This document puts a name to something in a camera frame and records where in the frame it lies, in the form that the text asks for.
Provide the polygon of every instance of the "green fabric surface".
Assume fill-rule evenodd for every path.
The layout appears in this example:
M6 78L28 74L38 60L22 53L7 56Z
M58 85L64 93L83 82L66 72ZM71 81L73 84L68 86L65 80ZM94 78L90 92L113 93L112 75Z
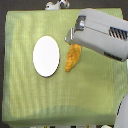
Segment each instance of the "green fabric surface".
M121 9L99 9L122 17ZM127 93L127 65L82 47L77 65L65 72L70 45L64 37L80 10L9 11L6 16L2 120L10 126L114 124ZM33 49L42 36L60 49L55 74L41 77Z

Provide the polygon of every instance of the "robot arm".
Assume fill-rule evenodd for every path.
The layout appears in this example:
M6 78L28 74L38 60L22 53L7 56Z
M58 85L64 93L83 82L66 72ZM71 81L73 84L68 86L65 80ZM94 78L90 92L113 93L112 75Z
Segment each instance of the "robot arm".
M95 9L83 9L65 41L123 62L128 58L128 22Z

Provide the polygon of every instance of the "white oval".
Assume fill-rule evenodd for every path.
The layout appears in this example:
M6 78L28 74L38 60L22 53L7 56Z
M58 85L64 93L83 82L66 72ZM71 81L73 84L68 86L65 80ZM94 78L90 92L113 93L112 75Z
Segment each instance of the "white oval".
M56 41L50 36L41 37L33 51L33 63L36 71L43 77L49 77L57 70L60 53Z

